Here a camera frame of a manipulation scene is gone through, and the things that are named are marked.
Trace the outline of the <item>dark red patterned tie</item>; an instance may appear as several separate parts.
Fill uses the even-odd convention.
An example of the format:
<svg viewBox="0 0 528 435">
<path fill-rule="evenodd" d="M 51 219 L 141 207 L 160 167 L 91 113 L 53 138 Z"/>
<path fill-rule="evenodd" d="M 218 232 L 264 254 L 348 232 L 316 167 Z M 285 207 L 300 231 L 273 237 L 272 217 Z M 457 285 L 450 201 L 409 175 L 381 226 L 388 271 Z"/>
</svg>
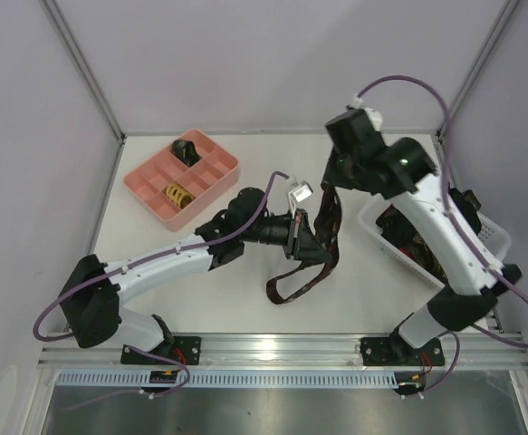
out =
<svg viewBox="0 0 528 435">
<path fill-rule="evenodd" d="M 266 283 L 265 291 L 268 299 L 275 305 L 289 304 L 308 293 L 317 284 L 326 279 L 340 261 L 338 237 L 342 222 L 341 199 L 335 187 L 331 187 L 325 182 L 321 183 L 321 187 L 322 201 L 318 215 L 313 223 L 315 231 L 314 240 L 320 244 L 320 247 L 329 255 L 329 258 L 325 261 L 303 260 L 294 270 L 270 279 Z M 296 292 L 287 298 L 282 297 L 278 293 L 277 283 L 280 280 L 319 264 L 323 265 L 321 272 Z"/>
</svg>

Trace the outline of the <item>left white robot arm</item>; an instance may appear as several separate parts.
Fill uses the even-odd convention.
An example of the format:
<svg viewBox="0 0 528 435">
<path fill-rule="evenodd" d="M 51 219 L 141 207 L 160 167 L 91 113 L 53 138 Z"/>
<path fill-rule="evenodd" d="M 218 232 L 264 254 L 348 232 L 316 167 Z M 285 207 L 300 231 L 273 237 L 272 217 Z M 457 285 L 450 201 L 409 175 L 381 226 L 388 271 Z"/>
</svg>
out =
<svg viewBox="0 0 528 435">
<path fill-rule="evenodd" d="M 263 190 L 244 188 L 227 208 L 165 254 L 116 264 L 95 255 L 82 258 L 61 291 L 61 308 L 75 342 L 82 349 L 119 345 L 126 364 L 157 364 L 175 357 L 176 341 L 165 321 L 133 312 L 126 303 L 170 280 L 224 266 L 244 253 L 246 243 L 281 247 L 287 258 L 304 266 L 331 261 L 328 248 L 312 234 L 305 210 L 273 215 Z"/>
</svg>

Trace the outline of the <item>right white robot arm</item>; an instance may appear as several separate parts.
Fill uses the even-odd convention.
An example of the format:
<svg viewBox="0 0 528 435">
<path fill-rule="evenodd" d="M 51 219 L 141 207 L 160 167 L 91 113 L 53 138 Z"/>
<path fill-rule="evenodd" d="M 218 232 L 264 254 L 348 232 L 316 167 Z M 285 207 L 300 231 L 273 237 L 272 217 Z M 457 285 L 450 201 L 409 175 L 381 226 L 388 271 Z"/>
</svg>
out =
<svg viewBox="0 0 528 435">
<path fill-rule="evenodd" d="M 491 253 L 475 256 L 485 247 L 447 195 L 437 165 L 418 141 L 403 137 L 387 145 L 363 109 L 349 109 L 325 128 L 332 150 L 323 182 L 389 200 L 445 271 L 445 287 L 389 336 L 392 353 L 404 363 L 440 334 L 460 332 L 485 317 L 507 290 L 500 280 L 518 281 L 521 271 Z"/>
</svg>

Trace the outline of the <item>pile of dark ties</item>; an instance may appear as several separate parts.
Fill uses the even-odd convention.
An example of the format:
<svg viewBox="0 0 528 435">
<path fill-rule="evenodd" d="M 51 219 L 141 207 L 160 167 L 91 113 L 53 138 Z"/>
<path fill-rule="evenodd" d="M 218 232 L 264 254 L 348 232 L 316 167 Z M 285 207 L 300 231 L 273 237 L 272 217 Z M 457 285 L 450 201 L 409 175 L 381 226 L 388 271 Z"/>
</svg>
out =
<svg viewBox="0 0 528 435">
<path fill-rule="evenodd" d="M 381 235 L 392 246 L 413 260 L 436 279 L 446 283 L 446 273 L 427 243 L 408 219 L 394 206 L 389 206 L 376 219 Z"/>
</svg>

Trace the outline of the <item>rolled yellow patterned tie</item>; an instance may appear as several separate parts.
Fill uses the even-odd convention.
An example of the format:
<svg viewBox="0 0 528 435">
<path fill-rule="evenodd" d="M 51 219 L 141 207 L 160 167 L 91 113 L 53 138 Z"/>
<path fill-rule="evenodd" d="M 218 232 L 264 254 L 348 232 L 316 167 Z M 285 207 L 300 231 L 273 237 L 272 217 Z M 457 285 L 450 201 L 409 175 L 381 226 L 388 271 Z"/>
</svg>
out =
<svg viewBox="0 0 528 435">
<path fill-rule="evenodd" d="M 163 194 L 180 209 L 186 208 L 195 200 L 191 192 L 175 181 L 165 187 Z"/>
</svg>

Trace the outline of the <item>pink compartment organizer tray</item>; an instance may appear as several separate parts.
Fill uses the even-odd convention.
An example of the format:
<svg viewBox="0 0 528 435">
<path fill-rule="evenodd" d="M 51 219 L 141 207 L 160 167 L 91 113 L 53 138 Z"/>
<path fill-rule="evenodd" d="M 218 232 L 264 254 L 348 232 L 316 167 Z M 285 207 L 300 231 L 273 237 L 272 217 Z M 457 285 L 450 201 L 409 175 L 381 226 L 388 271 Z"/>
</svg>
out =
<svg viewBox="0 0 528 435">
<path fill-rule="evenodd" d="M 171 153 L 172 143 L 179 139 L 193 141 L 201 157 L 191 168 Z M 166 229 L 176 232 L 232 188 L 239 175 L 238 159 L 203 131 L 193 129 L 129 172 L 123 183 Z M 173 181 L 195 196 L 195 200 L 184 209 L 178 208 L 163 194 L 165 187 Z"/>
</svg>

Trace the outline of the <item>rolled black yellow tie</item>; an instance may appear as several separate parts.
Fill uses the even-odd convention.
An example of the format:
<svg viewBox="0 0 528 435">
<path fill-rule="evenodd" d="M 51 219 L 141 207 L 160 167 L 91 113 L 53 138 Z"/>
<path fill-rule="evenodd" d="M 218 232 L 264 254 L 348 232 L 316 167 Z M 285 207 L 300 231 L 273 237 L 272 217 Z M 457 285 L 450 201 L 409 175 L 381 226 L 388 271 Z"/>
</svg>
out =
<svg viewBox="0 0 528 435">
<path fill-rule="evenodd" d="M 191 140 L 175 140 L 171 145 L 171 153 L 188 168 L 201 160 L 195 144 Z"/>
</svg>

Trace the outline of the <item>white plastic basket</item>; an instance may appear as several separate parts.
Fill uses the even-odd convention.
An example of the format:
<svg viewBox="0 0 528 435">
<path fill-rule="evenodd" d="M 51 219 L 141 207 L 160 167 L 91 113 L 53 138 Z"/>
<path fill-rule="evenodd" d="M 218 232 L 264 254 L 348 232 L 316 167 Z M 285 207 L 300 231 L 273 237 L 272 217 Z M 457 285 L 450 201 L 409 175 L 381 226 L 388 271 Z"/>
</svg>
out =
<svg viewBox="0 0 528 435">
<path fill-rule="evenodd" d="M 360 226 L 378 242 L 385 253 L 398 260 L 416 276 L 424 279 L 430 285 L 441 286 L 441 281 L 401 253 L 381 235 L 381 230 L 376 225 L 376 219 L 390 205 L 389 201 L 381 197 L 369 200 L 359 212 Z M 444 215 L 438 202 L 419 200 L 416 204 L 410 204 L 408 198 L 402 197 L 397 205 L 400 211 L 409 218 L 414 218 L 418 212 L 424 214 L 425 223 L 416 222 L 414 227 L 444 268 L 448 283 L 457 293 L 474 295 L 483 286 L 490 286 L 495 283 L 495 279 L 486 271 L 482 261 L 486 260 L 495 269 L 503 267 L 512 241 L 507 231 L 502 227 L 488 217 L 480 217 L 482 223 L 480 236 L 473 241 L 473 247 L 481 255 L 477 257 L 476 253 L 472 251 L 472 247 L 466 244 L 450 219 Z"/>
</svg>

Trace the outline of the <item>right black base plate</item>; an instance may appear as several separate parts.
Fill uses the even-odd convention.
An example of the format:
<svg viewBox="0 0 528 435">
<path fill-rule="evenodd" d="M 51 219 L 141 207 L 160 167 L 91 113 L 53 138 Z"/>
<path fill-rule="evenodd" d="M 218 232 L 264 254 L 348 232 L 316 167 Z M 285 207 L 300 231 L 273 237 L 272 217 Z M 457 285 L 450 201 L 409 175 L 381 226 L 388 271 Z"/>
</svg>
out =
<svg viewBox="0 0 528 435">
<path fill-rule="evenodd" d="M 373 336 L 360 339 L 360 356 L 365 366 L 417 367 L 431 363 L 433 367 L 444 366 L 446 359 L 438 338 L 424 346 L 413 348 L 399 338 Z"/>
</svg>

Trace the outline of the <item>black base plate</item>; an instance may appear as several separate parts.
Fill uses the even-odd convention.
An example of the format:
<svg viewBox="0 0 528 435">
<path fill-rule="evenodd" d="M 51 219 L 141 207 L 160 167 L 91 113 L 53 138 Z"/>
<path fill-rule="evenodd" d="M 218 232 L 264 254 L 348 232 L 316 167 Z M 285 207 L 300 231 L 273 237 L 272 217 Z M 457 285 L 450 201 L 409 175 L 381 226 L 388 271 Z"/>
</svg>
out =
<svg viewBox="0 0 528 435">
<path fill-rule="evenodd" d="M 202 339 L 199 336 L 176 335 L 173 343 L 162 343 L 149 351 L 150 354 L 154 355 L 154 358 L 127 350 L 127 346 L 124 345 L 120 363 L 124 365 L 158 365 L 163 363 L 162 360 L 157 359 L 157 356 L 160 356 L 184 365 L 195 366 L 199 364 L 201 345 Z"/>
<path fill-rule="evenodd" d="M 433 367 L 444 366 L 446 359 L 438 338 L 424 346 L 413 348 L 399 338 L 373 336 L 360 339 L 360 356 L 365 366 L 417 367 L 431 363 Z"/>
</svg>

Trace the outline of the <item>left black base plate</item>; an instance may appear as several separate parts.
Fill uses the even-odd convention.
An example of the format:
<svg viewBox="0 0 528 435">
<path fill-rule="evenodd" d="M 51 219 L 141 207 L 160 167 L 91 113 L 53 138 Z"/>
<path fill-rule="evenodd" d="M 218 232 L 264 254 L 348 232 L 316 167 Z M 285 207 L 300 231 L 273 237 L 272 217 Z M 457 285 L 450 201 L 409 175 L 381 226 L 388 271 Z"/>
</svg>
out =
<svg viewBox="0 0 528 435">
<path fill-rule="evenodd" d="M 160 356 L 184 365 L 195 366 L 199 364 L 201 345 L 202 339 L 199 336 L 176 335 L 173 343 L 162 343 L 149 351 L 150 354 L 154 355 L 154 358 L 127 350 L 127 346 L 124 345 L 120 363 L 124 365 L 158 365 L 163 363 L 162 360 L 157 359 L 157 356 Z"/>
</svg>

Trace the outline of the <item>aluminium front rail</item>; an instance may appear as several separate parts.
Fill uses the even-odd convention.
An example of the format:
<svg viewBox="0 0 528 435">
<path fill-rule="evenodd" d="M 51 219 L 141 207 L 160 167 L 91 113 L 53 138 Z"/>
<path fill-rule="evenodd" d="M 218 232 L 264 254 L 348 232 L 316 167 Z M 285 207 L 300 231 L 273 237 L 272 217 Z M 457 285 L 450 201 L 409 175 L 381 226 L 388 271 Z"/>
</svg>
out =
<svg viewBox="0 0 528 435">
<path fill-rule="evenodd" d="M 378 334 L 248 334 L 179 333 L 176 340 L 194 369 L 361 371 L 394 367 L 392 355 Z M 72 339 L 47 343 L 38 364 L 66 368 L 118 368 L 122 346 L 105 343 L 81 349 Z M 458 354 L 461 371 L 528 371 L 528 352 L 480 333 L 450 335 L 425 350 L 417 363 L 446 368 Z"/>
</svg>

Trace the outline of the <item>right aluminium frame post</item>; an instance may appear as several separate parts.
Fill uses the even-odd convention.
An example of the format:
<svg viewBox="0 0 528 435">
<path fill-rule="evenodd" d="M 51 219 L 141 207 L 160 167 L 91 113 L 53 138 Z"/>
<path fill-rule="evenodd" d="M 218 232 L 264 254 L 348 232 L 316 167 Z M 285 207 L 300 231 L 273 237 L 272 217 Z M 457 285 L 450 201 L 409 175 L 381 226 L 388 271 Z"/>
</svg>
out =
<svg viewBox="0 0 528 435">
<path fill-rule="evenodd" d="M 473 91 L 522 3 L 520 0 L 504 1 L 480 49 L 475 55 L 475 59 L 468 68 L 465 79 L 459 86 L 456 96 L 448 105 L 451 120 L 457 116 Z"/>
</svg>

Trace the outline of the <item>aluminium frame post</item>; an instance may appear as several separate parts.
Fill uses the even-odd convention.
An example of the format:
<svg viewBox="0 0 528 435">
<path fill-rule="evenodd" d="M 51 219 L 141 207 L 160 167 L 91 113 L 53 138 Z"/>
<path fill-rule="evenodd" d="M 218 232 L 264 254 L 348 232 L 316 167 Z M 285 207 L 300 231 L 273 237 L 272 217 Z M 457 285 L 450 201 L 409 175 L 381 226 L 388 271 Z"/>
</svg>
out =
<svg viewBox="0 0 528 435">
<path fill-rule="evenodd" d="M 119 146 L 124 144 L 126 135 L 114 114 L 99 81 L 95 77 L 91 66 L 82 52 L 73 31 L 65 18 L 61 7 L 54 0 L 39 0 L 48 21 L 59 38 L 62 47 L 71 60 L 72 65 L 79 74 L 88 94 L 91 96 L 97 110 L 105 121 L 112 137 Z"/>
<path fill-rule="evenodd" d="M 456 96 L 448 105 L 451 120 L 457 116 L 473 91 L 522 3 L 520 0 L 504 1 L 480 49 L 475 55 L 475 59 L 468 68 L 465 79 L 459 86 Z"/>
</svg>

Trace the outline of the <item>left aluminium frame post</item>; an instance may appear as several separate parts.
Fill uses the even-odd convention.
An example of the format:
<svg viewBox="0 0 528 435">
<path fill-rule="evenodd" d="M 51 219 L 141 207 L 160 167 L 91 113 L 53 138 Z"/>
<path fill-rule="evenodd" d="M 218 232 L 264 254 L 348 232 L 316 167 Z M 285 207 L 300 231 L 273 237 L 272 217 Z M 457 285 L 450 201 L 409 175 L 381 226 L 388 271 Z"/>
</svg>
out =
<svg viewBox="0 0 528 435">
<path fill-rule="evenodd" d="M 65 18 L 61 7 L 54 0 L 39 0 L 48 21 L 59 38 L 62 47 L 71 60 L 72 65 L 79 74 L 88 94 L 91 96 L 97 110 L 105 121 L 112 137 L 119 146 L 124 144 L 126 135 L 114 114 L 99 81 L 95 77 L 91 66 L 82 52 L 73 31 Z"/>
</svg>

